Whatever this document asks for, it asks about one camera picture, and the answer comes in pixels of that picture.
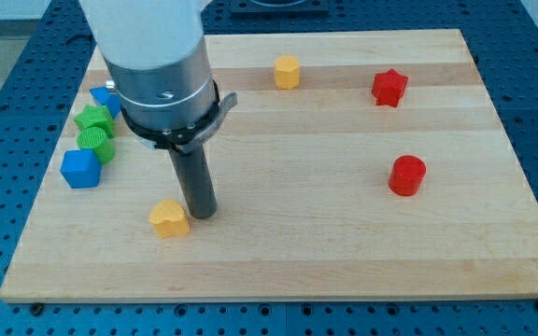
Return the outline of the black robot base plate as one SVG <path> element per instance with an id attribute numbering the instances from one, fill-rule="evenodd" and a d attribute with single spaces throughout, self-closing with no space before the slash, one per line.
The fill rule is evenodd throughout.
<path id="1" fill-rule="evenodd" d="M 229 0 L 236 15 L 311 15 L 328 14 L 329 0 Z"/>

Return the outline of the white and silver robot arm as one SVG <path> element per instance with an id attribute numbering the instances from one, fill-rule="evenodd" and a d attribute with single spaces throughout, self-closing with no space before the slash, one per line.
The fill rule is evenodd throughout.
<path id="1" fill-rule="evenodd" d="M 237 96 L 219 94 L 202 12 L 206 1 L 80 0 L 134 135 L 169 152 L 190 214 L 212 217 L 217 200 L 204 144 Z"/>

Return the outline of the black clamp ring with lever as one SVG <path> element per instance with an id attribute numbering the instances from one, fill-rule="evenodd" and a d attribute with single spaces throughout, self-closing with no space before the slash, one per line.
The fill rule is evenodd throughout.
<path id="1" fill-rule="evenodd" d="M 152 149 L 173 149 L 185 154 L 202 147 L 215 135 L 238 103 L 236 92 L 221 100 L 214 80 L 206 83 L 204 92 L 172 104 L 140 104 L 121 94 L 120 100 L 123 119 L 141 143 Z"/>

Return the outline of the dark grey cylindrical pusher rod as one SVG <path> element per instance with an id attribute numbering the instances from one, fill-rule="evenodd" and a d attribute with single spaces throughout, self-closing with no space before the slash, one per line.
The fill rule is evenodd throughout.
<path id="1" fill-rule="evenodd" d="M 169 155 L 191 216 L 214 216 L 218 206 L 204 149 L 198 147 L 189 153 L 170 149 Z"/>

